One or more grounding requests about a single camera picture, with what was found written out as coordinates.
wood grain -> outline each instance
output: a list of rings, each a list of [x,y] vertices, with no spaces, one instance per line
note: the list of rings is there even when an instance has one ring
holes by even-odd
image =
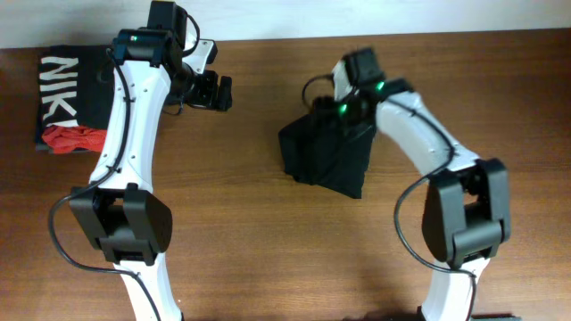
[[[465,146],[509,168],[513,236],[484,273],[476,313],[567,320],[569,29],[219,43],[213,69],[233,77],[235,106],[163,117],[153,160],[155,194],[174,215],[168,265],[186,317],[340,320],[412,312],[425,298],[430,271],[393,231],[394,202],[417,177],[393,142],[375,141],[359,201],[282,171],[277,132],[305,113],[303,83],[364,45]],[[47,210],[86,183],[97,155],[34,151],[37,54],[0,51],[0,319],[132,320],[118,277],[71,267],[49,242]],[[423,198],[411,195],[402,224],[427,257]],[[107,265],[69,210],[57,229],[79,261]]]

black t-shirt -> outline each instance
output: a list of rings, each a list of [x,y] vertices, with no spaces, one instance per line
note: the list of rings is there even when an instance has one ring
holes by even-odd
[[[113,103],[113,66],[107,47],[58,45],[42,54],[38,64],[40,132],[52,125],[107,129]]]

wire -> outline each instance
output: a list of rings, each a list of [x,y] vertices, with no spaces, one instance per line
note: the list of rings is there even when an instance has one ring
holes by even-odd
[[[472,312],[474,311],[474,305],[476,302],[476,289],[477,289],[476,275],[470,271],[467,271],[467,270],[461,270],[461,269],[454,270],[451,268],[438,267],[435,264],[430,263],[427,260],[421,258],[420,255],[418,255],[418,253],[416,253],[412,249],[412,247],[410,247],[410,244],[407,242],[406,238],[404,237],[404,233],[402,232],[401,223],[399,223],[399,214],[400,214],[401,206],[402,206],[402,203],[404,202],[404,200],[409,196],[410,193],[412,193],[412,191],[414,191],[417,187],[423,185],[431,176],[433,176],[437,173],[440,173],[442,170],[448,168],[448,166],[452,163],[452,160],[454,159],[456,149],[454,148],[454,145],[452,144],[452,142],[450,141],[448,136],[445,135],[443,133],[443,131],[439,127],[437,127],[426,116],[424,116],[421,113],[417,113],[417,111],[415,111],[414,109],[412,109],[408,106],[405,106],[402,103],[396,102],[395,100],[387,99],[386,101],[404,109],[405,111],[410,112],[411,117],[416,116],[416,117],[422,119],[431,129],[433,129],[434,132],[436,132],[436,134],[438,134],[443,139],[443,141],[448,146],[448,158],[447,158],[447,160],[441,166],[439,166],[437,169],[435,169],[435,170],[431,171],[430,173],[419,178],[416,182],[414,182],[412,185],[407,187],[407,189],[405,189],[404,192],[402,192],[401,196],[399,196],[398,201],[394,205],[394,214],[393,214],[394,227],[396,229],[396,234],[399,236],[399,239],[402,242],[402,245],[404,245],[404,247],[407,249],[407,251],[410,253],[410,255],[412,255],[412,257],[414,259],[416,259],[418,262],[420,262],[422,265],[424,265],[427,268],[431,268],[434,271],[447,273],[447,274],[463,274],[463,275],[467,275],[470,278],[470,281],[472,284],[472,297],[470,298],[470,307],[468,309],[468,315],[466,317],[466,321],[469,321],[470,318],[472,317]]]
[[[131,114],[131,96],[130,96],[130,93],[128,90],[127,80],[125,79],[125,75],[123,75],[123,71],[120,69],[119,64],[117,63],[117,60],[115,60],[115,57],[113,57],[111,49],[107,49],[107,55],[112,60],[113,65],[114,65],[115,69],[117,70],[117,73],[119,74],[119,78],[121,80],[121,84],[123,85],[123,89],[125,92],[125,106],[126,106],[125,107],[125,126],[123,128],[123,135],[121,138],[119,153],[117,154],[117,158],[115,159],[115,162],[113,163],[112,166],[108,167],[109,171],[105,175],[103,175],[103,177],[101,177],[98,180],[90,183],[88,186],[79,189],[75,193],[71,193],[67,196],[62,197],[60,200],[58,200],[52,206],[52,208],[49,211],[49,215],[48,215],[48,219],[47,219],[47,229],[50,233],[50,238],[52,239],[52,243],[54,244],[55,249],[72,266],[79,268],[79,269],[82,269],[84,271],[115,274],[115,275],[125,275],[125,276],[131,276],[133,279],[135,279],[135,281],[141,287],[141,290],[143,290],[143,292],[145,293],[146,298],[149,300],[149,303],[151,304],[151,307],[153,308],[153,311],[154,311],[154,314],[157,318],[157,321],[161,321],[161,316],[159,315],[159,310],[157,309],[156,305],[154,304],[153,297],[151,297],[151,293],[149,293],[145,284],[143,283],[143,281],[141,280],[141,278],[139,277],[138,274],[136,274],[135,272],[132,272],[132,271],[124,271],[124,270],[119,270],[119,269],[114,269],[114,268],[104,268],[104,267],[100,267],[100,268],[99,267],[90,267],[90,266],[78,263],[76,260],[72,259],[70,257],[70,255],[63,249],[62,244],[60,243],[60,241],[57,238],[57,235],[55,234],[54,218],[55,218],[55,214],[57,213],[57,210],[60,209],[61,206],[63,204],[65,204],[66,202],[80,196],[81,194],[88,193],[88,192],[96,189],[100,184],[102,184],[109,177],[111,177],[114,172],[119,171],[119,165],[120,165],[120,162],[123,158],[123,153],[125,152],[125,147],[127,145],[127,139],[128,139],[130,114]]]
[[[194,52],[194,50],[196,50],[196,47],[198,47],[198,43],[200,42],[200,28],[198,27],[198,23],[196,23],[196,21],[194,20],[193,16],[191,16],[190,14],[188,14],[188,12],[186,13],[186,17],[190,20],[190,22],[193,23],[194,26],[194,30],[196,31],[196,41],[194,42],[194,45],[192,48],[185,50],[184,52],[182,52],[182,56],[183,57],[187,57],[188,55],[190,55],[191,53]]]
[[[311,111],[311,105],[307,102],[307,99],[305,98],[305,92],[307,91],[307,88],[311,85],[311,83],[313,83],[314,81],[319,80],[319,79],[327,79],[333,83],[333,74],[315,76],[314,78],[311,78],[310,80],[308,80],[305,83],[305,85],[303,86],[302,100],[303,100],[303,104],[305,105],[305,107],[307,107],[307,109],[309,111]]]

black bracket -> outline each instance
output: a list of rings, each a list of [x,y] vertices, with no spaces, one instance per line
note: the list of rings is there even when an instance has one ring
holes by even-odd
[[[103,251],[109,262],[140,260],[151,266],[157,254],[169,247],[170,209],[134,184],[123,191],[95,189],[83,193],[70,201],[70,207],[91,246]]]
[[[464,194],[477,196],[464,204]],[[451,268],[491,258],[511,235],[508,171],[496,159],[430,177],[422,234],[436,259]]]

black fabric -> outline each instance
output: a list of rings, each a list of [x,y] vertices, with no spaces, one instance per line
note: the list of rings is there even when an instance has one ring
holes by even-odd
[[[107,47],[103,45],[58,45],[50,47],[42,54],[38,63],[38,82],[40,85],[38,111],[40,129],[38,132],[40,135],[50,124],[69,120],[76,120],[78,125],[88,128],[107,129],[113,102],[113,66],[112,63],[109,63],[109,58],[105,52]],[[50,80],[41,79],[42,73],[57,70],[62,66],[60,63],[43,61],[43,58],[46,57],[78,58],[79,63],[58,72],[58,74],[77,72],[78,75]],[[104,83],[97,81],[99,71],[101,71],[100,80],[105,81]],[[54,85],[69,81],[77,81],[77,86],[47,91],[41,89],[42,85]],[[75,97],[63,98],[63,100],[76,111],[75,115],[71,115],[69,111],[58,105],[54,114],[44,119],[52,103],[42,103],[42,98],[73,92],[76,93]]]
[[[285,172],[297,182],[360,199],[376,132],[374,126],[346,131],[303,116],[278,134]]]

